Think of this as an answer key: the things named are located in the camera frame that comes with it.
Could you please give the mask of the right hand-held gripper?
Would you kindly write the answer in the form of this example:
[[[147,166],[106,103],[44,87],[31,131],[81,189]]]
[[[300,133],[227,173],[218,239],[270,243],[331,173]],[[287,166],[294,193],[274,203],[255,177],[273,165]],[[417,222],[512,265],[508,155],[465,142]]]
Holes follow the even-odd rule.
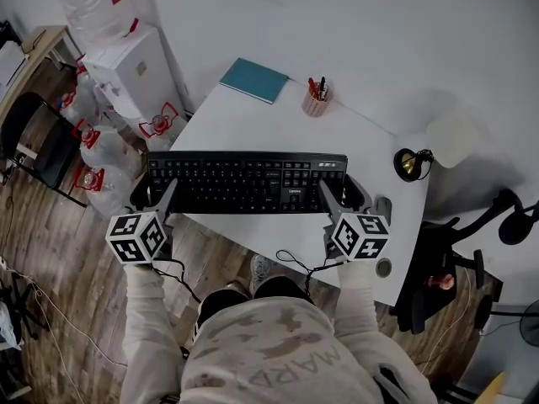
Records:
[[[333,223],[324,227],[324,246],[327,259],[339,261],[368,261],[382,257],[390,240],[390,226],[382,215],[371,212],[372,198],[352,176],[346,174],[343,203],[355,212],[343,213],[343,205],[324,180],[318,183],[318,196],[323,211]]]

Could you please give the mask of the black keyboard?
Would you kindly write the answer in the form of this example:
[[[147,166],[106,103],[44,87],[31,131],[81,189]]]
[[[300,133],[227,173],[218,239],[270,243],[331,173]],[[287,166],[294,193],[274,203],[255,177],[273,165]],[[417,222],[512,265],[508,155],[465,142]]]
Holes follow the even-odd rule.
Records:
[[[172,212],[183,214],[321,213],[319,182],[343,193],[348,157],[275,151],[152,151],[151,202],[177,180]]]

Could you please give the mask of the grey computer mouse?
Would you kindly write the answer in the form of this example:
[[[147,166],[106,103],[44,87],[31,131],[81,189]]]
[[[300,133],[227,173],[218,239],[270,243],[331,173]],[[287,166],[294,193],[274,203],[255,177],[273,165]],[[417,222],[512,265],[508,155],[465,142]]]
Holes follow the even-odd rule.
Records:
[[[378,215],[383,216],[386,219],[388,225],[391,224],[392,201],[389,198],[378,196],[375,202],[375,210]]]

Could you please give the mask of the black desk lamp white shade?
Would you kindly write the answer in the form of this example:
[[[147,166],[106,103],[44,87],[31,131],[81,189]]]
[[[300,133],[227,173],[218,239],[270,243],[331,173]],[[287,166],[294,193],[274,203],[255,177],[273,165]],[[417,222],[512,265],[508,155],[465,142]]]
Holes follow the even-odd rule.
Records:
[[[481,125],[463,115],[442,117],[426,127],[427,147],[402,148],[393,157],[397,175],[407,183],[425,179],[434,162],[451,169],[469,158],[483,138]]]

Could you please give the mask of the pink pen holder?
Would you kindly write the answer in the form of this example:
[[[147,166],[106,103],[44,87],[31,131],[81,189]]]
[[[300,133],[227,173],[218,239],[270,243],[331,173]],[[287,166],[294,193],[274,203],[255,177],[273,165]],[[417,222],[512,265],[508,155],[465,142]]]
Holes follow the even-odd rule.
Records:
[[[320,117],[324,114],[333,99],[333,90],[326,87],[323,90],[323,98],[316,99],[312,88],[308,88],[302,101],[303,112],[311,117]]]

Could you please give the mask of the black office chair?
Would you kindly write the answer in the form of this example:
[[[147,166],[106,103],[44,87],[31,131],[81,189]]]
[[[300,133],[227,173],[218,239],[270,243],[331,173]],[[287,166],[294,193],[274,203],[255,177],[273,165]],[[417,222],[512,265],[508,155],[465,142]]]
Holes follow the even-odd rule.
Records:
[[[426,321],[456,298],[456,267],[472,270],[475,273],[477,289],[484,286],[485,268],[483,253],[477,249],[473,258],[464,258],[453,250],[453,246],[486,226],[507,210],[513,212],[499,226],[499,239],[505,245],[523,242],[532,227],[539,221],[539,201],[524,207],[520,198],[510,189],[501,189],[491,206],[471,224],[457,229],[457,217],[445,224],[425,221],[421,224],[414,253],[408,268],[403,287],[396,305],[390,310],[395,316],[401,332],[420,334]],[[430,288],[429,277],[438,274],[452,274],[455,285],[450,290]]]

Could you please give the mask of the person's leg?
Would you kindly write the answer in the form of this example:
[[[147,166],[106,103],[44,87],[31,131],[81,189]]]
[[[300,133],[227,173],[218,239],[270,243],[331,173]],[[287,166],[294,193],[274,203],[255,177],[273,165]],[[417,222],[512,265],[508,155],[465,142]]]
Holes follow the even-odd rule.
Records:
[[[292,279],[286,276],[271,276],[257,286],[254,299],[270,297],[289,297],[305,300],[313,305],[313,301],[305,290],[302,290]]]
[[[249,297],[233,288],[223,288],[209,294],[198,307],[196,330],[217,312],[249,301]]]

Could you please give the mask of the person's left leg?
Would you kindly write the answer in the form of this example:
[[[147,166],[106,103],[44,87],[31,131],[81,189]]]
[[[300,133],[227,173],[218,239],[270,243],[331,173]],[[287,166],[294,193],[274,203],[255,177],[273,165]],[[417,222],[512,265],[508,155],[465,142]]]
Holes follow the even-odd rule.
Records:
[[[249,297],[233,288],[223,288],[209,294],[198,307],[196,330],[217,312],[249,301]]]

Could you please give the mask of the person's camouflage sweatshirt torso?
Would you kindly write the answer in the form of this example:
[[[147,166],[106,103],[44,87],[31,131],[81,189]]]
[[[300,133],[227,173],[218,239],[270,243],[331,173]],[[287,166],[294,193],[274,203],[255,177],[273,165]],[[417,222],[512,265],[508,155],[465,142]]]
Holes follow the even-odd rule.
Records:
[[[379,386],[334,336],[331,321],[295,298],[251,300],[200,327],[180,404],[383,404]]]

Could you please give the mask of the black folding stand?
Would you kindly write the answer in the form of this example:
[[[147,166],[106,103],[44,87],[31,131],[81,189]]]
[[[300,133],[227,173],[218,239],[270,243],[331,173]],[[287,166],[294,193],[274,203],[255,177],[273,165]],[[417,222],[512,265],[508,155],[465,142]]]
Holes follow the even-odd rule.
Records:
[[[19,289],[19,284],[23,283],[24,277],[10,269],[7,264],[0,263],[0,274],[6,273],[9,275],[10,281],[5,283],[0,276],[0,302],[8,309],[9,318],[13,326],[14,340],[16,349],[21,348],[24,342],[23,330],[33,340],[39,339],[39,334],[32,329],[32,322],[36,328],[43,329],[49,332],[50,327],[45,321],[42,314],[36,313],[34,308],[37,307],[36,302],[31,302],[31,297],[37,296],[37,288],[29,279],[26,279],[26,287],[24,291]]]

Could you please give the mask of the black standing fan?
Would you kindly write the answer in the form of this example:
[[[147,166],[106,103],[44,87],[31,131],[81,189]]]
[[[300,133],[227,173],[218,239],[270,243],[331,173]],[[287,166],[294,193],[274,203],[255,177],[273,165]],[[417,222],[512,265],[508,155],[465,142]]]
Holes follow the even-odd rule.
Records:
[[[539,348],[539,300],[534,301],[523,310],[500,311],[493,308],[494,300],[486,295],[479,303],[474,319],[474,327],[482,329],[491,316],[503,316],[518,320],[520,335],[532,347]]]

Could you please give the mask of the wooden side desk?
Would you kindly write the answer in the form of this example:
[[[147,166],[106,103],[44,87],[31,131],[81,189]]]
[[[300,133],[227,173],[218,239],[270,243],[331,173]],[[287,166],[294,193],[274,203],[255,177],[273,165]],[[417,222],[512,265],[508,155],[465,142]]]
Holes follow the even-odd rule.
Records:
[[[9,79],[0,94],[0,122],[2,122],[14,100],[23,92],[41,62],[49,58],[57,68],[77,65],[83,55],[66,25],[38,26],[22,41],[20,46],[24,60]]]

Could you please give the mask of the white box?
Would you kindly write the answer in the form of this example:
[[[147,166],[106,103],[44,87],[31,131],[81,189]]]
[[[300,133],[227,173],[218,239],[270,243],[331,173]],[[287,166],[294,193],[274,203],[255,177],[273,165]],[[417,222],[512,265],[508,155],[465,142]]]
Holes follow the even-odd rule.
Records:
[[[26,60],[27,56],[16,42],[6,41],[0,49],[0,85],[9,85]]]

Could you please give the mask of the large clear dispenser bottle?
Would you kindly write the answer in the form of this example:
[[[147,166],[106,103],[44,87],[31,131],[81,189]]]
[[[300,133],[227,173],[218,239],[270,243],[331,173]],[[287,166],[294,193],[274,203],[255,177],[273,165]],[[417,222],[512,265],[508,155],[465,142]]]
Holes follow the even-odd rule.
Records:
[[[74,31],[90,46],[127,36],[136,20],[131,0],[60,0]]]

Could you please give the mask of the yellow board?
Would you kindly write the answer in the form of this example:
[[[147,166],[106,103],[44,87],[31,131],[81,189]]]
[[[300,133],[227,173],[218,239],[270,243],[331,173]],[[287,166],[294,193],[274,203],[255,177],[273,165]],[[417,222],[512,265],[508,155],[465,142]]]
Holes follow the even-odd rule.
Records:
[[[477,404],[496,404],[498,395],[505,383],[505,372],[500,372],[486,387]]]

